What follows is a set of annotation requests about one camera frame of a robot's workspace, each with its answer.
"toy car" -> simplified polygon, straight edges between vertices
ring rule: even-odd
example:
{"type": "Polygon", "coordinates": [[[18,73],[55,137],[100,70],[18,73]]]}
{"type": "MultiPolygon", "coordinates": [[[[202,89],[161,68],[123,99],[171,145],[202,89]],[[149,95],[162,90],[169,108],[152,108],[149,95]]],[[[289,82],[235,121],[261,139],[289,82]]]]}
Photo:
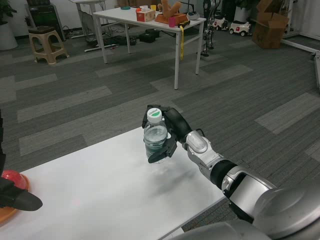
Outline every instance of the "toy car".
{"type": "Polygon", "coordinates": [[[252,35],[251,24],[248,21],[247,22],[233,21],[231,23],[229,33],[230,34],[237,33],[237,34],[240,34],[242,37],[246,35],[252,35]]]}
{"type": "Polygon", "coordinates": [[[227,30],[228,29],[228,20],[222,16],[215,16],[213,27],[217,30],[227,30]]]}

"plastic bottle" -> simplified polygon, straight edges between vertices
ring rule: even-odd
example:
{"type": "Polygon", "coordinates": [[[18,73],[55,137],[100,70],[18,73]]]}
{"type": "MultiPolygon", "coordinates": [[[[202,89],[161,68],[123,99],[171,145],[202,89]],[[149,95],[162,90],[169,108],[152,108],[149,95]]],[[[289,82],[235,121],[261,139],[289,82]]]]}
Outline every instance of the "plastic bottle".
{"type": "Polygon", "coordinates": [[[149,158],[157,150],[162,148],[168,137],[165,122],[162,120],[162,112],[158,108],[151,108],[147,112],[148,122],[144,128],[144,143],[146,156],[149,158]]]}

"cup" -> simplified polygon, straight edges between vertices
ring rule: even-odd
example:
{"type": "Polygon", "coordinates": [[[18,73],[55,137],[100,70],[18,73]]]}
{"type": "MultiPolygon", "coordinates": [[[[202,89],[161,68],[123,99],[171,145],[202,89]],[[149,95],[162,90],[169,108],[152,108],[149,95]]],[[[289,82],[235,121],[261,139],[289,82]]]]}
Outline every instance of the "cup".
{"type": "Polygon", "coordinates": [[[174,16],[169,17],[169,27],[174,28],[176,26],[176,18],[174,16]]]}

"beige plastic stool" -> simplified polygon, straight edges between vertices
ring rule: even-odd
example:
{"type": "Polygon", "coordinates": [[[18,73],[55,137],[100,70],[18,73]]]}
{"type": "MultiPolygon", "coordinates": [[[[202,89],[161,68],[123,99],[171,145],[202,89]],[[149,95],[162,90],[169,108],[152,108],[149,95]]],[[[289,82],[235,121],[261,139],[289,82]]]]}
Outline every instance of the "beige plastic stool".
{"type": "Polygon", "coordinates": [[[59,55],[65,54],[67,58],[69,57],[60,36],[52,26],[38,26],[29,29],[29,40],[36,63],[38,59],[46,59],[47,63],[52,65],[57,63],[56,57],[59,55]],[[50,36],[56,36],[60,46],[52,45],[50,36]],[[36,49],[33,38],[38,39],[43,48],[36,49]]]}

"bottle cap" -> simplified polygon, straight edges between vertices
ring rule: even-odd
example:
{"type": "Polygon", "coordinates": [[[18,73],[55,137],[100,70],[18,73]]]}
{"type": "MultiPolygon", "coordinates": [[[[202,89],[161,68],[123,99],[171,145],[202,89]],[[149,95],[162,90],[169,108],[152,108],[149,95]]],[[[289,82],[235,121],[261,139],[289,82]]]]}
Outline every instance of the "bottle cap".
{"type": "Polygon", "coordinates": [[[162,120],[162,112],[159,108],[151,108],[146,115],[148,121],[152,124],[159,123],[162,120]]]}

